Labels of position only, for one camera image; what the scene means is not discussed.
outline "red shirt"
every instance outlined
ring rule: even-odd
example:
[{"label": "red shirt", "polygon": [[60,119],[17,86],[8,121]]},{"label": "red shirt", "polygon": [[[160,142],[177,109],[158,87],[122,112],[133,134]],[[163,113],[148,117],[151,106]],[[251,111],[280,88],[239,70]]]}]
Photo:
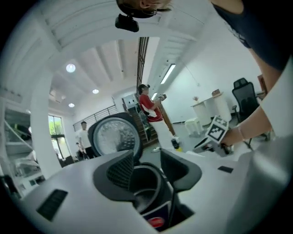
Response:
[{"label": "red shirt", "polygon": [[150,115],[147,116],[148,122],[159,122],[163,120],[162,114],[158,107],[155,110],[152,110],[154,103],[148,95],[142,94],[139,97],[139,104],[143,111],[150,113]]}]

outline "bracelet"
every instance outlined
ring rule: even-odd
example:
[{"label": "bracelet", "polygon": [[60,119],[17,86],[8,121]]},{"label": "bracelet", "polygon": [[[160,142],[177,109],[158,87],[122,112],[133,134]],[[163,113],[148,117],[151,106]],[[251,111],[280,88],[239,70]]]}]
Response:
[{"label": "bracelet", "polygon": [[242,141],[245,141],[245,138],[243,137],[243,134],[242,134],[242,131],[241,131],[241,128],[240,128],[239,125],[237,125],[237,129],[238,129],[238,132],[239,132],[239,134],[240,134],[240,136],[242,138]]}]

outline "white table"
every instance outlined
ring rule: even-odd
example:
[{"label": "white table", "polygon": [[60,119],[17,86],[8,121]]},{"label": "white table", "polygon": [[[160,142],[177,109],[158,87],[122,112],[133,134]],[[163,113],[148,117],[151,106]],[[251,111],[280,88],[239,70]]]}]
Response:
[{"label": "white table", "polygon": [[211,117],[213,116],[207,109],[210,101],[212,101],[216,106],[217,115],[220,115],[227,121],[232,119],[225,97],[223,93],[219,93],[192,106],[202,126],[208,125],[212,122]]}]

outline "office chair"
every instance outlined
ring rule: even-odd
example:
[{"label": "office chair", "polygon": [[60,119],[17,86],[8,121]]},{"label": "office chair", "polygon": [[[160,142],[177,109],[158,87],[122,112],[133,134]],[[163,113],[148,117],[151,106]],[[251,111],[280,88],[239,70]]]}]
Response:
[{"label": "office chair", "polygon": [[[232,90],[232,93],[239,105],[239,112],[236,111],[236,105],[233,106],[232,109],[236,114],[238,120],[237,124],[239,124],[247,119],[259,107],[259,103],[257,102],[255,89],[251,82],[248,82],[245,78],[241,78],[235,81],[233,85],[234,89]],[[265,137],[265,141],[269,140],[269,137],[266,134],[263,133],[261,136]],[[244,141],[244,143],[252,150],[250,145],[251,140],[252,138],[249,139],[248,143],[246,141]]]}]

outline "staircase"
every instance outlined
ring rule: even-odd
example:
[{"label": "staircase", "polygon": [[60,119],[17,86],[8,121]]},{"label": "staircase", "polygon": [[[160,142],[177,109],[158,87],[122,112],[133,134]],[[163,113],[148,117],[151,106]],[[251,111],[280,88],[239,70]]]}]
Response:
[{"label": "staircase", "polygon": [[147,141],[147,137],[145,135],[143,124],[142,124],[141,119],[140,119],[139,115],[137,114],[135,108],[131,108],[129,110],[129,114],[133,117],[133,119],[137,125],[139,137],[142,141],[143,148],[146,148],[148,146],[151,146],[151,145],[157,143],[158,142],[157,133],[153,127],[151,127],[151,133],[152,133],[151,140]]}]

